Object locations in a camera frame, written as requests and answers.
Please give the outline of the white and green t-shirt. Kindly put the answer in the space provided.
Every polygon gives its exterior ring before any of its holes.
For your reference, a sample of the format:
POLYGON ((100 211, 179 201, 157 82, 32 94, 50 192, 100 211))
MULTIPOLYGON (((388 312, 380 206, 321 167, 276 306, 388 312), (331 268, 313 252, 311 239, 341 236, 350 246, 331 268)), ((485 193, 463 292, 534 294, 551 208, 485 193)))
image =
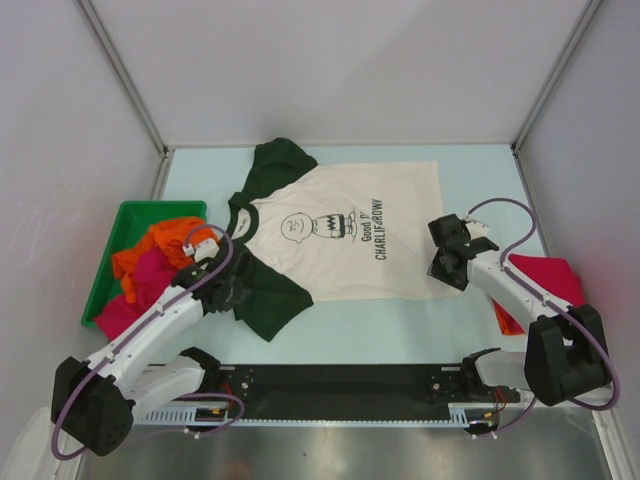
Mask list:
POLYGON ((293 141, 255 147, 228 231, 249 255, 234 317, 265 341, 319 302, 457 296, 427 273, 443 214, 434 161, 321 165, 293 141))

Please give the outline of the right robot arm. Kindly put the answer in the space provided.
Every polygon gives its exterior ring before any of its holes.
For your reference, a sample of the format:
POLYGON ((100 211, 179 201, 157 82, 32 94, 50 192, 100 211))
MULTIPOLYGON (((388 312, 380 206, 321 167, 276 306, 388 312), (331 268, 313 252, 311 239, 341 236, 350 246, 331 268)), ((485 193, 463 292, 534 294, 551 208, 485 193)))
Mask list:
POLYGON ((429 275, 459 291, 474 286, 501 306, 527 332, 522 352, 487 349, 468 357, 463 393, 484 401, 497 386, 527 390, 546 406, 619 383, 598 311, 575 306, 544 289, 486 237, 475 238, 457 215, 433 220, 436 247, 429 275))

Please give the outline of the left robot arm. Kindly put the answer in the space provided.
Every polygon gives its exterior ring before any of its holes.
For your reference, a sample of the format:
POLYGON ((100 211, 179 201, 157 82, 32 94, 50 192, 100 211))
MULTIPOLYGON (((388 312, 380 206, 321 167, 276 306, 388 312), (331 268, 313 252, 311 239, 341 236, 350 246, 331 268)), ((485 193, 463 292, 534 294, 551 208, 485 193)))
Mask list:
POLYGON ((56 369, 51 405, 51 451, 63 453, 59 436, 66 433, 98 456, 105 456, 126 439, 134 423, 178 399, 212 397, 236 403, 223 387, 219 361, 189 347, 170 363, 148 367, 163 348, 207 314, 224 313, 246 300, 242 280, 250 254, 222 247, 180 270, 159 299, 107 346, 84 360, 65 359, 56 369))

